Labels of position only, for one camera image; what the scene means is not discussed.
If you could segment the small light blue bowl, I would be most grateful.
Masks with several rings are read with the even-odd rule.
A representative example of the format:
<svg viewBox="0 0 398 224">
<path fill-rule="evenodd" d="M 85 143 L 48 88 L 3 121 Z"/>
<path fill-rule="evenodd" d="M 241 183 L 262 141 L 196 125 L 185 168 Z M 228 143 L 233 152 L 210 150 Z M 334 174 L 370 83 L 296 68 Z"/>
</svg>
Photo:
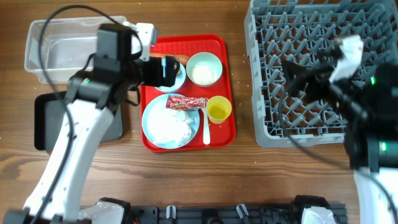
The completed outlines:
<svg viewBox="0 0 398 224">
<path fill-rule="evenodd" d="M 161 65 L 163 68 L 163 77 L 167 78 L 168 70 L 167 70 L 167 63 L 166 63 L 165 58 L 163 58 L 161 60 Z M 162 93 L 176 93 L 179 89 L 181 89 L 181 87 L 185 83 L 186 78 L 187 78 L 186 69 L 182 63 L 179 63 L 179 70 L 176 73 L 174 85 L 171 87 L 160 86 L 160 87 L 156 87 L 156 89 L 161 91 Z"/>
</svg>

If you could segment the yellow plastic cup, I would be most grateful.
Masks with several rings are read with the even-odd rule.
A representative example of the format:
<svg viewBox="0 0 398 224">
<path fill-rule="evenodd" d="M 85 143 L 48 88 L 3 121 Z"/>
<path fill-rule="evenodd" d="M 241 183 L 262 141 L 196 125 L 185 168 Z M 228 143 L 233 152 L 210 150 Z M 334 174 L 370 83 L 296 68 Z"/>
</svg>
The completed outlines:
<svg viewBox="0 0 398 224">
<path fill-rule="evenodd" d="M 223 123 L 232 113 L 232 104 L 223 96 L 214 96 L 207 102 L 208 118 L 214 124 Z"/>
</svg>

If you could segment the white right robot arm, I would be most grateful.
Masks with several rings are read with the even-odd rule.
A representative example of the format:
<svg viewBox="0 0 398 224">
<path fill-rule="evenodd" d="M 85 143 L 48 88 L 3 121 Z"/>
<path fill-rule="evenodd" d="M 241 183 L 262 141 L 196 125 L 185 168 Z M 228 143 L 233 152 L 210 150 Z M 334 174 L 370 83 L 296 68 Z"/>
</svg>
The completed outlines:
<svg viewBox="0 0 398 224">
<path fill-rule="evenodd" d="M 305 101 L 326 100 L 347 120 L 344 147 L 356 182 L 361 222 L 397 223 L 397 64 L 381 63 L 367 84 L 353 77 L 333 81 L 341 59 L 333 49 L 318 53 L 320 64 L 305 68 L 284 60 L 284 96 L 304 91 Z"/>
</svg>

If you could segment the white napkin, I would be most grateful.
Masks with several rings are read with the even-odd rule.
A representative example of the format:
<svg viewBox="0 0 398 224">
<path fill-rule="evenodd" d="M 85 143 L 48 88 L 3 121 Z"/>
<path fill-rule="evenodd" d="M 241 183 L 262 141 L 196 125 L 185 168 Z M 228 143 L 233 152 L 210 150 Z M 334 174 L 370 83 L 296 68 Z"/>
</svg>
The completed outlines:
<svg viewBox="0 0 398 224">
<path fill-rule="evenodd" d="M 171 144 L 177 147 L 187 143 L 192 135 L 193 119 L 185 111 L 153 111 L 147 122 L 149 131 L 154 135 L 155 144 Z"/>
</svg>

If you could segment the mint green rice bowl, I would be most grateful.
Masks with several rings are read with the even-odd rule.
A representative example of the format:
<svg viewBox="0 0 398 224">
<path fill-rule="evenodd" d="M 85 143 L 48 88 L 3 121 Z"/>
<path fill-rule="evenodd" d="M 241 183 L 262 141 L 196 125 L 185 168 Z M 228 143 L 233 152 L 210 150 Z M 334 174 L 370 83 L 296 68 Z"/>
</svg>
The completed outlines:
<svg viewBox="0 0 398 224">
<path fill-rule="evenodd" d="M 201 87 L 215 84 L 223 73 L 221 60 L 209 52 L 200 52 L 191 56 L 186 66 L 187 76 Z"/>
</svg>

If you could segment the red snack wrapper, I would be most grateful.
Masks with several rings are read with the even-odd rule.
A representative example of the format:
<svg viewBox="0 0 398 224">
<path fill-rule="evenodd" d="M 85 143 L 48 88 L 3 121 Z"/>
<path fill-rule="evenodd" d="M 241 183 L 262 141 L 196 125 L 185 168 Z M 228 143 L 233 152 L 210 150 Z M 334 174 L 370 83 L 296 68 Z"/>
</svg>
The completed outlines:
<svg viewBox="0 0 398 224">
<path fill-rule="evenodd" d="M 192 111 L 205 108 L 208 98 L 169 96 L 166 101 L 166 108 L 171 110 Z"/>
</svg>

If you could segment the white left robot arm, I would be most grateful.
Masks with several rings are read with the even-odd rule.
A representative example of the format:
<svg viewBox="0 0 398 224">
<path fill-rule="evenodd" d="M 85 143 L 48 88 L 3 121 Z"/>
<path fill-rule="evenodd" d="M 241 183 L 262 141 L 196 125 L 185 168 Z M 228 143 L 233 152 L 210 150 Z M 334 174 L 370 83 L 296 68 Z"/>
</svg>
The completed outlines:
<svg viewBox="0 0 398 224">
<path fill-rule="evenodd" d="M 86 176 L 95 152 L 129 90 L 139 85 L 172 86 L 179 69 L 173 57 L 151 57 L 157 42 L 152 24 L 102 24 L 97 50 L 69 79 L 59 102 L 65 108 L 61 129 L 45 171 L 22 210 L 9 210 L 5 223 L 124 223 L 130 204 L 102 198 L 81 208 Z"/>
</svg>

